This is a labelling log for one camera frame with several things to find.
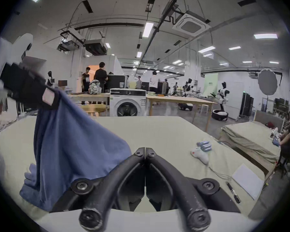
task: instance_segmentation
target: glove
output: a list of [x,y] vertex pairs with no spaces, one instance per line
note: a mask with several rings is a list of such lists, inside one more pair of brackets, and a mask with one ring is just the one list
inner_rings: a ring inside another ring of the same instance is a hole
[[278,140],[276,140],[276,139],[274,139],[272,143],[273,143],[274,145],[278,146],[278,147],[280,146]]

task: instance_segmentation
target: bed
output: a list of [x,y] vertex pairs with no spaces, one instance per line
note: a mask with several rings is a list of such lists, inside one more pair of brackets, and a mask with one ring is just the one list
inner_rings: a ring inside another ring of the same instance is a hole
[[[208,166],[191,156],[190,151],[198,141],[208,140],[213,150],[208,153],[210,166],[217,172],[232,175],[241,164],[245,164],[262,181],[264,173],[240,154],[226,145],[221,145],[209,134],[193,124],[175,116],[136,116],[136,117],[94,117],[104,127],[122,137],[134,152],[139,147],[151,147],[157,154],[174,165],[183,175],[195,179],[213,178],[220,183],[234,200],[225,180],[220,179]],[[24,172],[30,163],[35,163],[33,134],[36,117],[28,116],[0,132],[0,154],[6,164],[2,182],[13,200],[34,220],[47,212],[31,205],[21,198]],[[234,180],[232,187],[241,199],[237,204],[241,213],[248,216],[257,199],[253,200]],[[145,196],[136,209],[137,212],[153,212],[154,208]]]
[[259,121],[226,125],[219,140],[227,141],[235,150],[259,166],[265,180],[274,171],[280,156],[280,147],[273,145],[272,130]]

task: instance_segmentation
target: white board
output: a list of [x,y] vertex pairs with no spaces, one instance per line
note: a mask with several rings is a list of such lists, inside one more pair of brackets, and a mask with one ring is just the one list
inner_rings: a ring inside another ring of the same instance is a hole
[[244,83],[227,82],[227,89],[230,93],[227,95],[228,102],[224,105],[224,110],[230,118],[238,119],[243,99]]

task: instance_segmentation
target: wooden stool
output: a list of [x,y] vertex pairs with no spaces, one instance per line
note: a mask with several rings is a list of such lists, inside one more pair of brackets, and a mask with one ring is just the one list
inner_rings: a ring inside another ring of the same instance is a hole
[[106,105],[104,104],[82,105],[81,108],[90,116],[93,116],[93,114],[95,114],[96,117],[99,117],[100,113],[102,112],[105,112],[106,115]]

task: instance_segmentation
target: blue cloth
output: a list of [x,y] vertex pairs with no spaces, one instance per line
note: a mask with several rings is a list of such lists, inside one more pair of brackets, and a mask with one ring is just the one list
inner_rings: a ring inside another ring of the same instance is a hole
[[280,146],[280,144],[279,144],[279,142],[278,142],[277,139],[274,139],[272,143],[273,143],[274,145],[278,146],[278,147]]
[[39,110],[34,131],[36,165],[19,194],[51,211],[78,178],[106,176],[131,155],[126,141],[92,120],[64,93],[57,110]]

